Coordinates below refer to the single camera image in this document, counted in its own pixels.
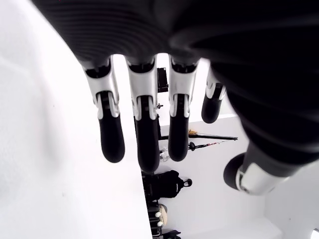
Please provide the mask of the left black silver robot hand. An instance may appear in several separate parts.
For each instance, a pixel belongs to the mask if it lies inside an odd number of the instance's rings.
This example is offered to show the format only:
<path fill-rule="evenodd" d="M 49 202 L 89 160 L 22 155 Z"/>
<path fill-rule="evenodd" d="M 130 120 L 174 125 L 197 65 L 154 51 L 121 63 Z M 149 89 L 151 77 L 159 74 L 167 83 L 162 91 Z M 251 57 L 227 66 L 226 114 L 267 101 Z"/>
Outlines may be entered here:
<path fill-rule="evenodd" d="M 85 70 L 99 110 L 102 151 L 124 156 L 119 97 L 111 73 L 125 56 L 138 159 L 159 164 L 155 56 L 170 62 L 169 155 L 185 158 L 189 105 L 200 58 L 210 61 L 202 119 L 222 94 L 250 142 L 224 170 L 238 191 L 263 195 L 319 159 L 319 3 L 316 0 L 36 0 Z"/>

